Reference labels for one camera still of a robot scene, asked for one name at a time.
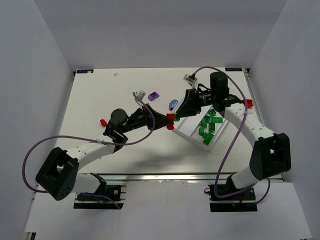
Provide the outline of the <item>small green lego brick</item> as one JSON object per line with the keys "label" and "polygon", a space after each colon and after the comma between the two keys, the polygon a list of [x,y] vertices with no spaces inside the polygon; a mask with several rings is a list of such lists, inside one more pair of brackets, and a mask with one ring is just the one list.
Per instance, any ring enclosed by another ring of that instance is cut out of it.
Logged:
{"label": "small green lego brick", "polygon": [[210,142],[211,142],[211,138],[205,138],[204,140],[203,140],[203,143],[205,144],[205,145],[209,145],[210,144]]}

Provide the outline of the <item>green 2x2 lego brick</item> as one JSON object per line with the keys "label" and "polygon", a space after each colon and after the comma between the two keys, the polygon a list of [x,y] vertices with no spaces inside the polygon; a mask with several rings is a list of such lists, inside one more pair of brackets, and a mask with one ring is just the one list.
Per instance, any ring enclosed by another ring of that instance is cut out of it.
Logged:
{"label": "green 2x2 lego brick", "polygon": [[215,130],[216,130],[216,124],[215,124],[214,122],[210,122],[210,123],[208,124],[208,131],[209,131],[210,133],[214,133]]}

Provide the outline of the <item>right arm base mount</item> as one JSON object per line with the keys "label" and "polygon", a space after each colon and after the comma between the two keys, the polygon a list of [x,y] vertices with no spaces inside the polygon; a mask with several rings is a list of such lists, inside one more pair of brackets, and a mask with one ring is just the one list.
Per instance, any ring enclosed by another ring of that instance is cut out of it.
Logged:
{"label": "right arm base mount", "polygon": [[209,184],[203,190],[209,197],[209,207],[211,213],[242,213],[257,212],[257,201],[253,187],[235,194],[238,189],[230,182],[228,177],[225,183]]}

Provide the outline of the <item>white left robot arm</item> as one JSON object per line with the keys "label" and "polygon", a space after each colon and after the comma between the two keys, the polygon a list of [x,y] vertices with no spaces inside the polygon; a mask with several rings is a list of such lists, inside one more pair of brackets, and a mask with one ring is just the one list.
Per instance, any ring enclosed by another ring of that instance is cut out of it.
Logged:
{"label": "white left robot arm", "polygon": [[127,143],[125,133],[147,127],[158,130],[174,129],[174,114],[163,115],[149,105],[127,115],[121,108],[115,109],[107,122],[104,133],[94,141],[71,149],[55,147],[50,151],[35,180],[55,200],[60,201],[70,193],[102,195],[106,182],[95,173],[80,174],[86,165],[107,155],[112,155]]}

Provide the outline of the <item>green 2x4 lego plate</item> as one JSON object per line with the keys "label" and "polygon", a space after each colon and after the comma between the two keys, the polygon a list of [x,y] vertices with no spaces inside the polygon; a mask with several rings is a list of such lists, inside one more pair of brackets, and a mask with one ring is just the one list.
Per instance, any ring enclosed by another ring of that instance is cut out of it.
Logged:
{"label": "green 2x4 lego plate", "polygon": [[216,116],[212,116],[210,118],[210,123],[214,123],[214,124],[222,124],[224,122],[224,119],[222,117],[216,117]]}

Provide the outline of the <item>red and green lego stack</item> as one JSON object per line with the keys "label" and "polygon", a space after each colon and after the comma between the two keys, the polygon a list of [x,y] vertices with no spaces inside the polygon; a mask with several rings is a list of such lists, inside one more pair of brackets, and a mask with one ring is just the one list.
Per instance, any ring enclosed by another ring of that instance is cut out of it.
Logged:
{"label": "red and green lego stack", "polygon": [[166,114],[166,117],[168,119],[171,120],[171,122],[169,124],[167,124],[166,128],[170,131],[172,131],[174,128],[175,128],[175,122],[179,122],[180,121],[180,118],[177,117],[177,114],[174,113],[174,112],[171,112],[171,113],[167,113]]}

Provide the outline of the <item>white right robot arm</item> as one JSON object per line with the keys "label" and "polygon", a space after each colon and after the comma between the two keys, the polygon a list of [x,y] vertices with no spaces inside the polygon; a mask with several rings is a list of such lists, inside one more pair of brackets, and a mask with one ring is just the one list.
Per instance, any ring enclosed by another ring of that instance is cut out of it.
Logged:
{"label": "white right robot arm", "polygon": [[252,146],[249,165],[230,175],[222,191],[214,186],[214,195],[230,198],[249,190],[256,183],[291,169],[290,139],[285,133],[275,133],[248,113],[248,102],[230,93],[231,78],[224,72],[210,74],[210,89],[200,91],[196,75],[186,75],[184,80],[192,88],[175,112],[175,119],[193,117],[202,107],[212,106],[225,120],[237,128],[236,135],[243,135]]}

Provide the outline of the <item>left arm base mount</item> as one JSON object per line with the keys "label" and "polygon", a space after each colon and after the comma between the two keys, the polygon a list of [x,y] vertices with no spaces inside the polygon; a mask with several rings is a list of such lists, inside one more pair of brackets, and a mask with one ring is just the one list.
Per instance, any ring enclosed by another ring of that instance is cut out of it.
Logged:
{"label": "left arm base mount", "polygon": [[119,181],[107,181],[98,174],[79,174],[72,193],[73,208],[82,210],[120,210],[126,199],[127,186]]}

